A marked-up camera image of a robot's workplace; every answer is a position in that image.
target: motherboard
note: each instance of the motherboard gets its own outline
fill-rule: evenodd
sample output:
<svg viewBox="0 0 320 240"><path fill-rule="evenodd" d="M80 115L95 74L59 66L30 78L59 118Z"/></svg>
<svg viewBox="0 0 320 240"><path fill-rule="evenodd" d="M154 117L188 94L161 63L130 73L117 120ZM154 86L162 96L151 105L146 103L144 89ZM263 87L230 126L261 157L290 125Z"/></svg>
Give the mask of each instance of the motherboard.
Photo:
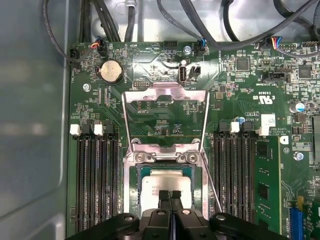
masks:
<svg viewBox="0 0 320 240"><path fill-rule="evenodd" d="M71 68L67 236L119 213L141 216L168 190L206 219L220 206L293 240L317 239L318 58L202 41L95 48Z"/></svg>

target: white label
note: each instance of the white label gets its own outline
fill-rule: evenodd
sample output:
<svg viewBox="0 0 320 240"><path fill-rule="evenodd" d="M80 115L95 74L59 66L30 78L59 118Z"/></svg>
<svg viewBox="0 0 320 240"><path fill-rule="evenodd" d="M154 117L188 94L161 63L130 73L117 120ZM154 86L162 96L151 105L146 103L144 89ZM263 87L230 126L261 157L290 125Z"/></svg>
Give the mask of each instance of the white label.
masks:
<svg viewBox="0 0 320 240"><path fill-rule="evenodd" d="M261 114L261 126L276 126L276 115L274 114Z"/></svg>
<svg viewBox="0 0 320 240"><path fill-rule="evenodd" d="M260 104L267 104L267 105L270 105L270 104L273 104L273 100L276 99L275 96L259 96L259 100L260 100Z"/></svg>

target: dimm slot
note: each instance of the dimm slot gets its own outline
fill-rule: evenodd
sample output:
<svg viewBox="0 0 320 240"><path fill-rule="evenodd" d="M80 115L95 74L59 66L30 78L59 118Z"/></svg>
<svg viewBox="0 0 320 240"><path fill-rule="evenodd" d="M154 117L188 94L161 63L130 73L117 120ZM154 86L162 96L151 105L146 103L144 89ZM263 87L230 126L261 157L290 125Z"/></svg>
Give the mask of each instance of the dimm slot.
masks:
<svg viewBox="0 0 320 240"><path fill-rule="evenodd" d="M107 214L107 195L108 195L108 143L106 140L102 144L101 152L101 161L100 161L100 194L99 194L99 203L100 203L100 218L101 221L106 220L109 215Z"/></svg>
<svg viewBox="0 0 320 240"><path fill-rule="evenodd" d="M243 159L242 159L242 185L244 188L244 196L243 196L243 201L244 201L244 220L249 221L249 165L248 165L248 159L249 159L249 154L250 154L250 149L248 146L248 139L244 138L242 142L242 147L243 147Z"/></svg>
<svg viewBox="0 0 320 240"><path fill-rule="evenodd" d="M220 138L219 142L219 167L220 167L220 201L223 212L226 211L226 139Z"/></svg>
<svg viewBox="0 0 320 240"><path fill-rule="evenodd" d="M232 188L231 188L231 162L232 162L232 147L231 147L231 138L226 139L225 146L226 154L225 154L225 208L226 213L230 214L232 212Z"/></svg>
<svg viewBox="0 0 320 240"><path fill-rule="evenodd" d="M112 200L111 209L112 217L118 215L118 174L119 174L119 160L118 160L118 140L112 140Z"/></svg>
<svg viewBox="0 0 320 240"><path fill-rule="evenodd" d="M92 140L85 141L85 228L91 227L91 208L92 208Z"/></svg>
<svg viewBox="0 0 320 240"><path fill-rule="evenodd" d="M255 222L255 194L254 194L254 169L255 169L255 147L256 147L256 140L254 138L250 138L250 153L249 153L249 221L251 223Z"/></svg>
<svg viewBox="0 0 320 240"><path fill-rule="evenodd" d="M83 201L83 189L84 189L84 141L77 141L77 156L76 156L76 222L75 232L79 233L83 230L84 219L84 201Z"/></svg>
<svg viewBox="0 0 320 240"><path fill-rule="evenodd" d="M230 163L230 172L231 172L231 186L230 192L232 193L232 211L231 214L238 216L238 169L237 169L237 159L238 159L238 141L239 139L233 137L231 139L231 163Z"/></svg>
<svg viewBox="0 0 320 240"><path fill-rule="evenodd" d="M100 209L99 209L99 195L100 195L100 162L101 162L101 146L103 144L102 140L98 140L95 143L95 152L94 152L94 162L95 162L95 171L94 171L94 224L98 224L100 222Z"/></svg>
<svg viewBox="0 0 320 240"><path fill-rule="evenodd" d="M90 227L95 225L95 209L96 209L96 144L97 140L91 140L90 148L90 210L89 210L89 221Z"/></svg>
<svg viewBox="0 0 320 240"><path fill-rule="evenodd" d="M236 159L236 168L237 168L237 201L238 201L238 217L243 219L244 217L244 197L243 197L243 167L242 167L242 139L237 141L237 156Z"/></svg>

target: metal socket bracket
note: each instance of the metal socket bracket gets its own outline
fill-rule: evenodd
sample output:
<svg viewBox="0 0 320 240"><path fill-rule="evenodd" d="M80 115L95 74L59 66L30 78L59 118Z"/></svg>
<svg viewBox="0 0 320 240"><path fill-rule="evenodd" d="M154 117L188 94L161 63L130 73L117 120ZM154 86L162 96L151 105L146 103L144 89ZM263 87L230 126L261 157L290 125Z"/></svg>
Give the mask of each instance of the metal socket bracket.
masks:
<svg viewBox="0 0 320 240"><path fill-rule="evenodd" d="M137 1L136 0L125 0L124 4L127 7L134 7L134 10L136 10Z"/></svg>
<svg viewBox="0 0 320 240"><path fill-rule="evenodd" d="M200 101L205 103L204 121L201 139L194 139L192 143L174 144L172 147L160 147L158 144L141 144L135 138L131 138L126 104L134 101L156 101L158 97L167 95L175 101ZM176 163L196 164L202 167L202 214L208 219L208 173L204 161L208 162L203 148L208 111L209 93L206 90L185 90L177 82L155 82L145 91L126 91L122 93L122 107L125 121L125 129L128 139L128 149L124 161L124 211L130 208L130 167L136 164L155 163L156 161L175 161Z"/></svg>

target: green circuit board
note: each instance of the green circuit board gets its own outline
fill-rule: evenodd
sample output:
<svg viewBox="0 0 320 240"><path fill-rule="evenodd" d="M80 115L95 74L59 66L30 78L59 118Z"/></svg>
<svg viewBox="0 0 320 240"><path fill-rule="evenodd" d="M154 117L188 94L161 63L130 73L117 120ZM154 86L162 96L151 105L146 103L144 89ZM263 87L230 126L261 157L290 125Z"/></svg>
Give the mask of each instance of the green circuit board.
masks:
<svg viewBox="0 0 320 240"><path fill-rule="evenodd" d="M185 54L185 46L191 47L190 54ZM73 50L81 55L89 47L80 43ZM318 45L283 43L281 48L305 54L317 51ZM67 236L124 210L128 139L122 93L177 82L188 91L208 91L204 149L224 211L291 237L290 208L297 207L298 196L313 199L320 181L320 160L314 156L318 123L313 118L320 111L318 57L291 58L255 45L235 51L214 51L206 45L200 54L196 42L106 43L102 51L103 55L95 49L71 69L70 124L87 135L71 136L69 141ZM97 68L110 60L122 68L117 84L107 84L97 74ZM182 65L189 76L183 82ZM194 67L200 74L192 77ZM300 112L293 111L297 103L304 104ZM132 102L127 110L132 138L170 147L201 138L206 104L161 96ZM248 129L230 133L231 123L239 118ZM94 136L95 124L102 124L108 135ZM269 128L267 135L258 134L262 127ZM201 204L201 171L190 165L177 168L195 180L192 207L213 214L211 189L208 209ZM148 175L143 166L130 169L129 210L138 215L143 169Z"/></svg>

